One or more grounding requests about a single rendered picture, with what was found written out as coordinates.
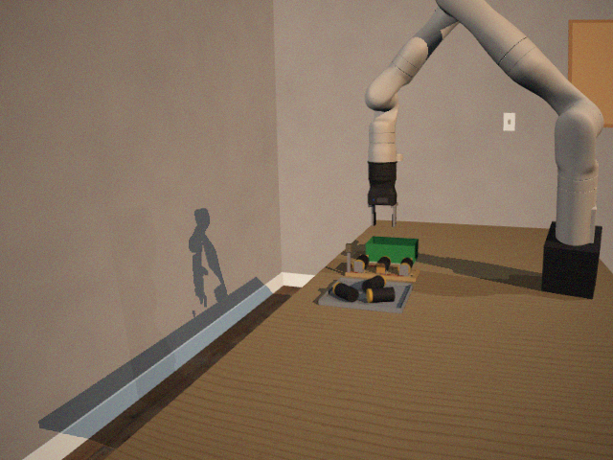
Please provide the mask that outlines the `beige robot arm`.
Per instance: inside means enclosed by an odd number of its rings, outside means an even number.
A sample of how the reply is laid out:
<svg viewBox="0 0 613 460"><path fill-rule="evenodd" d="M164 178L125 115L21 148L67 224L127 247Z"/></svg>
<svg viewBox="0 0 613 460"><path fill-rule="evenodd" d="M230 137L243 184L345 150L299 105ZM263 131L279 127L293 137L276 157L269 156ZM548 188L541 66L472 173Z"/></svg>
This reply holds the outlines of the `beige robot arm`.
<svg viewBox="0 0 613 460"><path fill-rule="evenodd" d="M461 23L513 81L541 97L558 114L556 239L568 245L594 243L599 172L596 138L604 125L601 111L485 0L436 3L429 21L403 45L365 93L367 107L375 110L369 143L396 142L398 90Z"/></svg>

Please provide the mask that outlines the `green open-top box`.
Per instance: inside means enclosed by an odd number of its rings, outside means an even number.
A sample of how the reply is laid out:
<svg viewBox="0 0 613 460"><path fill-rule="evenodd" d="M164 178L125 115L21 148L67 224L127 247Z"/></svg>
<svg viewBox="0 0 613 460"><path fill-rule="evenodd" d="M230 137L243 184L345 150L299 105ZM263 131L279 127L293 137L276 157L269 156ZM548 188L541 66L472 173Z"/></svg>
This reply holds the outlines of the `green open-top box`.
<svg viewBox="0 0 613 460"><path fill-rule="evenodd" d="M400 265L403 258L413 258L413 265L418 258L419 239L375 237L366 242L366 255L370 263L377 263L380 257L387 256L392 265Z"/></svg>

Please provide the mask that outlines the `black cylinder with yellow end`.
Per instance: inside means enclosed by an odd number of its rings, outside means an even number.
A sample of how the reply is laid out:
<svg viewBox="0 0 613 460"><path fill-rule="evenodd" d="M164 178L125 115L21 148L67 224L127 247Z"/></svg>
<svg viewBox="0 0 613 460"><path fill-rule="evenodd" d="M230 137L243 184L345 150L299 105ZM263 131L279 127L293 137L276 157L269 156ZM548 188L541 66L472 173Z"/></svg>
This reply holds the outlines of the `black cylinder with yellow end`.
<svg viewBox="0 0 613 460"><path fill-rule="evenodd" d="M359 297L359 291L341 282L336 283L332 289L333 293L349 302L355 302Z"/></svg>
<svg viewBox="0 0 613 460"><path fill-rule="evenodd" d="M363 262L363 269L369 263L369 257L367 255L360 255L356 260L356 262Z"/></svg>
<svg viewBox="0 0 613 460"><path fill-rule="evenodd" d="M411 268L412 268L412 266L413 266L413 261L412 261L412 259L410 259L410 258L404 258L404 259L401 261L401 263L400 263L400 264L401 264L401 265L409 265L409 272L410 272L410 270L411 270Z"/></svg>
<svg viewBox="0 0 613 460"><path fill-rule="evenodd" d="M383 275L376 275L373 278L362 283L362 289L366 293L367 288L383 288L386 285L386 279Z"/></svg>
<svg viewBox="0 0 613 460"><path fill-rule="evenodd" d="M395 301L395 290L393 287L367 288L367 301L368 303Z"/></svg>
<svg viewBox="0 0 613 460"><path fill-rule="evenodd" d="M387 256L383 256L379 259L379 261L377 262L377 264L384 264L385 265L385 272L388 269L388 267L391 264L391 259Z"/></svg>

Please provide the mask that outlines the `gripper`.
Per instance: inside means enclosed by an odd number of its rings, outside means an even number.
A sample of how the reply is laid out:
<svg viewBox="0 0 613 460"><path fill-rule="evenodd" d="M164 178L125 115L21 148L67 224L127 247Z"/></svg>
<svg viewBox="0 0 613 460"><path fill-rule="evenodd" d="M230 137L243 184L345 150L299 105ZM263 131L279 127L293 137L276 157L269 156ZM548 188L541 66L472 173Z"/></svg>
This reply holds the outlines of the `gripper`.
<svg viewBox="0 0 613 460"><path fill-rule="evenodd" d="M368 207L372 207L372 226L376 225L376 205L388 205L393 208L392 227L397 225L397 161L403 155L397 153L396 143L369 144L369 182Z"/></svg>

